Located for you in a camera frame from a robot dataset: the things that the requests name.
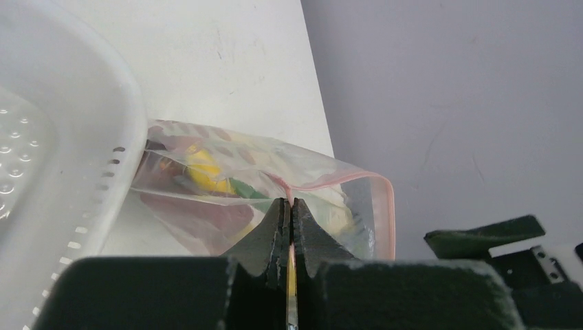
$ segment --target white wall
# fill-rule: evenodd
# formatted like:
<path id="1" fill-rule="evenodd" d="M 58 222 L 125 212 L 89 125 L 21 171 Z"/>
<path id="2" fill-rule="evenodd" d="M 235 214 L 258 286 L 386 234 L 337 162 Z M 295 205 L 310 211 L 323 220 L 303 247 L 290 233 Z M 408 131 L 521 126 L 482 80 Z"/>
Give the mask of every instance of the white wall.
<path id="1" fill-rule="evenodd" d="M 397 257 L 528 213 L 583 241 L 583 1 L 302 5 L 336 157 L 395 185 Z"/>

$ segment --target plastic bag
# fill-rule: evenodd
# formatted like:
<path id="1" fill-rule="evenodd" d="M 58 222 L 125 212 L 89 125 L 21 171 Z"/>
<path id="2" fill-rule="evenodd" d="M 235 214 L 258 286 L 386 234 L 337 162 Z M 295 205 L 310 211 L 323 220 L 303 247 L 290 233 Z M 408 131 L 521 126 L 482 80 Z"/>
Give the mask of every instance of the plastic bag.
<path id="1" fill-rule="evenodd" d="M 132 189 L 193 254 L 225 252 L 261 221 L 274 198 L 297 197 L 357 257 L 395 257 L 387 179 L 272 138 L 152 121 Z"/>

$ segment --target white table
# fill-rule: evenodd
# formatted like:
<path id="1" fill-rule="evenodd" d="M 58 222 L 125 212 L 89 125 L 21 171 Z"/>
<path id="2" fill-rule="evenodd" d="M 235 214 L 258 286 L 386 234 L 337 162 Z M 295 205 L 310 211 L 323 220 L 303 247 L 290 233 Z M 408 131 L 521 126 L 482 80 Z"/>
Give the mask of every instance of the white table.
<path id="1" fill-rule="evenodd" d="M 300 0 L 55 0 L 105 37 L 148 116 L 333 155 Z M 128 196 L 104 254 L 187 254 Z"/>

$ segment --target white plastic basket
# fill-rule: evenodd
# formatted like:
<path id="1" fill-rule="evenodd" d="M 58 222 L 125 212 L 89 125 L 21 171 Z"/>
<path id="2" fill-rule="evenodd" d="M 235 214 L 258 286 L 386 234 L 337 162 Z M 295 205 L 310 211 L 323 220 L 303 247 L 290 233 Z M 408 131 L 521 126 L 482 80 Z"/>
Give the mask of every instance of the white plastic basket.
<path id="1" fill-rule="evenodd" d="M 138 85 L 49 1 L 0 1 L 0 329 L 28 329 L 54 280 L 99 253 L 146 139 Z"/>

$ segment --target green object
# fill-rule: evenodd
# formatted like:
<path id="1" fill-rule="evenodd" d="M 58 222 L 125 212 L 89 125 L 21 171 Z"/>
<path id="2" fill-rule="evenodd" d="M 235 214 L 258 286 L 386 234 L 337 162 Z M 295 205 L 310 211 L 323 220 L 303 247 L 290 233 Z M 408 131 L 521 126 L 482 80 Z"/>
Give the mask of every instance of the green object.
<path id="1" fill-rule="evenodd" d="M 231 188 L 233 188 L 233 190 L 235 190 L 235 194 L 239 197 L 247 198 L 247 199 L 268 199 L 268 201 L 266 201 L 265 203 L 253 204 L 253 206 L 257 210 L 260 210 L 261 212 L 266 213 L 267 210 L 270 209 L 270 206 L 273 202 L 272 201 L 273 199 L 270 199 L 268 196 L 265 196 L 264 194 L 255 190 L 253 187 L 251 187 L 250 185 L 246 184 L 243 181 L 239 181 L 237 179 L 231 178 L 231 179 L 229 179 L 229 182 L 231 184 Z"/>
<path id="2" fill-rule="evenodd" d="M 486 259 L 491 248 L 544 235 L 538 220 L 525 215 L 470 230 L 436 230 L 424 239 L 440 259 Z"/>

